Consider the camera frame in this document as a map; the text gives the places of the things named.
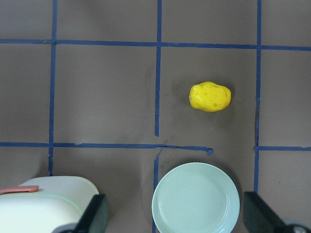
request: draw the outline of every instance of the red handle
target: red handle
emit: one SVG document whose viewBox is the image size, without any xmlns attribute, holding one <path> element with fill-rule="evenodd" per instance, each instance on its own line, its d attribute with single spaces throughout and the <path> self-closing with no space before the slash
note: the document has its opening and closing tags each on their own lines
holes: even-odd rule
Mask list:
<svg viewBox="0 0 311 233">
<path fill-rule="evenodd" d="M 13 186 L 4 189 L 0 189 L 0 195 L 5 193 L 33 193 L 39 190 L 38 185 L 30 185 L 30 186 Z"/>
</svg>

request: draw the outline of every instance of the plate rim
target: plate rim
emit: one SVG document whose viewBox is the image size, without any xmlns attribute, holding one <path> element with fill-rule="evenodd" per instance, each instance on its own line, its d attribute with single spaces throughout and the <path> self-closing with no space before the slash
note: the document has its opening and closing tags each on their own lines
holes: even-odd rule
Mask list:
<svg viewBox="0 0 311 233">
<path fill-rule="evenodd" d="M 238 221 L 238 218 L 239 218 L 239 215 L 240 215 L 240 211 L 241 211 L 241 204 L 240 204 L 241 199 L 240 199 L 240 195 L 239 195 L 239 192 L 238 192 L 238 190 L 237 190 L 237 187 L 236 187 L 236 185 L 234 184 L 234 182 L 232 181 L 232 179 L 231 179 L 223 170 L 221 170 L 220 168 L 218 168 L 218 167 L 216 167 L 216 166 L 214 166 L 214 165 L 211 165 L 211 164 L 208 164 L 208 163 L 202 163 L 202 162 L 190 162 L 190 163 L 185 163 L 185 164 L 178 165 L 178 166 L 174 167 L 173 169 L 171 169 L 169 172 L 167 172 L 167 173 L 163 176 L 163 178 L 158 182 L 158 184 L 157 184 L 157 186 L 156 186 L 156 188 L 155 188 L 155 190 L 154 190 L 153 197 L 152 197 L 152 204 L 151 204 L 151 208 L 152 208 L 152 217 L 153 217 L 153 221 L 154 221 L 154 223 L 155 223 L 157 229 L 158 229 L 161 233 L 163 233 L 163 232 L 162 232 L 163 229 L 161 229 L 161 228 L 158 227 L 158 223 L 157 223 L 157 220 L 155 219 L 155 214 L 154 214 L 154 212 L 155 212 L 155 210 L 154 210 L 154 209 L 155 209 L 155 196 L 156 196 L 156 194 L 159 192 L 158 189 L 159 189 L 160 185 L 164 182 L 164 180 L 166 180 L 167 177 L 168 177 L 171 173 L 174 173 L 174 171 L 176 171 L 177 169 L 179 169 L 179 168 L 181 168 L 181 167 L 183 167 L 183 166 L 191 166 L 191 165 L 195 165 L 195 164 L 201 165 L 201 166 L 207 166 L 207 167 L 210 167 L 210 168 L 212 168 L 212 169 L 216 169 L 216 170 L 220 171 L 222 174 L 224 174 L 224 175 L 228 178 L 228 180 L 232 182 L 232 184 L 233 184 L 233 186 L 234 186 L 234 192 L 235 192 L 235 194 L 237 194 L 237 197 L 238 197 L 238 202 L 236 203 L 236 204 L 237 204 L 237 209 L 238 209 L 238 211 L 236 212 L 236 217 L 235 217 L 234 219 L 232 219 L 232 221 L 234 220 L 234 225 L 233 225 L 233 227 L 232 227 L 231 230 L 233 230 L 233 228 L 234 228 L 235 225 L 237 224 L 237 221 Z"/>
</svg>

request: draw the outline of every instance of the plate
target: plate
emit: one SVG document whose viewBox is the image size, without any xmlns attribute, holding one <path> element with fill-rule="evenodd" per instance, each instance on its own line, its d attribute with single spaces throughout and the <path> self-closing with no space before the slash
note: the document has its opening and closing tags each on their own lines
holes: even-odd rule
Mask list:
<svg viewBox="0 0 311 233">
<path fill-rule="evenodd" d="M 204 163 L 180 165 L 159 182 L 152 215 L 161 233 L 230 233 L 240 198 L 230 177 Z"/>
</svg>

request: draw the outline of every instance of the yellow toy potato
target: yellow toy potato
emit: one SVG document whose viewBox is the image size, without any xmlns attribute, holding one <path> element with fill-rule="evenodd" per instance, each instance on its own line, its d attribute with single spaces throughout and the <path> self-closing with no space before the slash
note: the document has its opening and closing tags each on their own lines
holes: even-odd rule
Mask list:
<svg viewBox="0 0 311 233">
<path fill-rule="evenodd" d="M 213 82 L 204 82 L 191 88 L 189 100 L 195 109 L 217 112 L 230 104 L 231 91 L 225 86 Z"/>
</svg>

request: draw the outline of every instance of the white container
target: white container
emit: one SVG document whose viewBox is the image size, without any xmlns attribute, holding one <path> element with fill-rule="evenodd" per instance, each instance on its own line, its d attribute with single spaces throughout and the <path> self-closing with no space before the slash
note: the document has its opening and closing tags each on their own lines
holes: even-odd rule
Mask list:
<svg viewBox="0 0 311 233">
<path fill-rule="evenodd" d="M 74 176 L 34 178 L 20 186 L 25 185 L 38 185 L 39 191 L 0 195 L 1 233 L 51 233 L 77 223 L 99 193 L 92 182 Z"/>
</svg>

